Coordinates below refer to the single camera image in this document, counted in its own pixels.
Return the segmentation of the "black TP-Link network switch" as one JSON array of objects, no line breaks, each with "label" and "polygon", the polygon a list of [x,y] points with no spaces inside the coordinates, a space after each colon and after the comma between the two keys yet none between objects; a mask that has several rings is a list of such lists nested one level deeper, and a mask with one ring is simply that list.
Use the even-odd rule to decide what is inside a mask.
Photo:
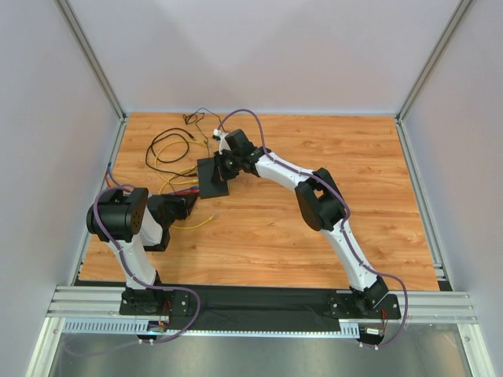
[{"label": "black TP-Link network switch", "polygon": [[227,181],[220,177],[215,157],[198,159],[196,168],[201,199],[214,199],[229,195]]}]

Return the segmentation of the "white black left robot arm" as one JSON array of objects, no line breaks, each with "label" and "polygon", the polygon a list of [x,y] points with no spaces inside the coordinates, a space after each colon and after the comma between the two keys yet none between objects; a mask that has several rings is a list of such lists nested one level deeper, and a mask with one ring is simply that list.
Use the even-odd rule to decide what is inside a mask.
[{"label": "white black left robot arm", "polygon": [[170,228],[191,214],[196,192],[153,195],[147,188],[129,185],[99,192],[86,215],[89,233],[114,252],[133,290],[158,290],[158,272],[147,254],[165,251]]}]

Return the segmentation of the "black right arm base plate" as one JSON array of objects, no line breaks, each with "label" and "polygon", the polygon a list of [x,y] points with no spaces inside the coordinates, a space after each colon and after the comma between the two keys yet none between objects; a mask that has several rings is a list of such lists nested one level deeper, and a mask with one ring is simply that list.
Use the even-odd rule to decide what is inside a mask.
[{"label": "black right arm base plate", "polygon": [[398,298],[387,294],[376,305],[350,291],[330,291],[328,294],[331,317],[339,320],[398,320],[402,318]]}]

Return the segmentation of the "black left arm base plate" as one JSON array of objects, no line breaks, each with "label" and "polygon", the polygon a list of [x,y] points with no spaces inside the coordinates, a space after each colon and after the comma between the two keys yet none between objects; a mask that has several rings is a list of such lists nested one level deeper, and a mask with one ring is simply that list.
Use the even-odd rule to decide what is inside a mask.
[{"label": "black left arm base plate", "polygon": [[119,313],[126,316],[174,316],[194,314],[196,299],[185,291],[133,290],[121,295]]}]

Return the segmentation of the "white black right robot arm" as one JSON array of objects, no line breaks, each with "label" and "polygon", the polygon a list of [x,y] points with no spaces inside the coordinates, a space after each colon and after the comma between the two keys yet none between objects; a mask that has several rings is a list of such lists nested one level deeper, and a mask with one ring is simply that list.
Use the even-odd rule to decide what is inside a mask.
[{"label": "white black right robot arm", "polygon": [[269,149],[254,146],[243,130],[213,131],[218,142],[207,182],[200,183],[201,196],[229,194],[228,181],[240,172],[273,181],[296,195],[301,216],[332,245],[349,280],[350,289],[371,309],[388,293],[382,276],[374,270],[355,239],[349,224],[350,210],[324,168],[308,170],[289,163]]}]

